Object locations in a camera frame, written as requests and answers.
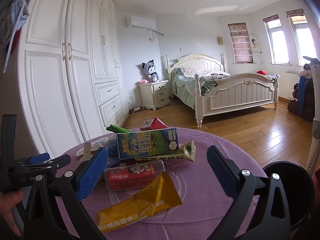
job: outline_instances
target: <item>window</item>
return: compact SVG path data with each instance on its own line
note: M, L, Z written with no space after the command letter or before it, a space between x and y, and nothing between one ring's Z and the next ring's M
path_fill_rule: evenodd
M268 30L273 64L289 64L287 44L278 15L263 19Z
M308 60L304 59L303 56L317 57L308 21L302 9L288 11L287 17L292 24L299 56L299 64L300 66L303 66L305 63L310 63Z
M235 63L253 63L249 33L245 23L228 24Z

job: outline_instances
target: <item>radiator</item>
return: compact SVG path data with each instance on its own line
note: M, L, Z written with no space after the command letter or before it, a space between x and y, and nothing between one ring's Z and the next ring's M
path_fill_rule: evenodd
M296 83L299 83L299 77L295 73L286 72L285 74L287 76L287 96L289 98L293 98L292 97L293 86Z

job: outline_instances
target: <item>wardrobe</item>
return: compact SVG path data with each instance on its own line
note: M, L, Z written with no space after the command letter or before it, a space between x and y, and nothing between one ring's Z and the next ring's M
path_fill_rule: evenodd
M30 0L18 48L22 112L52 158L128 117L112 0Z

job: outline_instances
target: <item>wooden floor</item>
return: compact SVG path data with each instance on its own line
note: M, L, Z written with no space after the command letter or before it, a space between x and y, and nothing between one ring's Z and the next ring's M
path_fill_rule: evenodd
M157 110L129 114L124 128L140 127L144 119L157 116L168 126L196 129L195 111L179 99ZM245 150L264 167L274 161L291 161L305 167L311 145L312 123L287 110L287 103L258 106L204 117L199 130L225 138Z

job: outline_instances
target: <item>black trash can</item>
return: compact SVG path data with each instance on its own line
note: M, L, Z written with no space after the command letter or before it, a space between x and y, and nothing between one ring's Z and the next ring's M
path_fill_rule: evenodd
M287 161L270 163L263 170L268 177L272 173L280 176L288 200L291 231L295 230L308 217L315 200L310 175L301 166Z

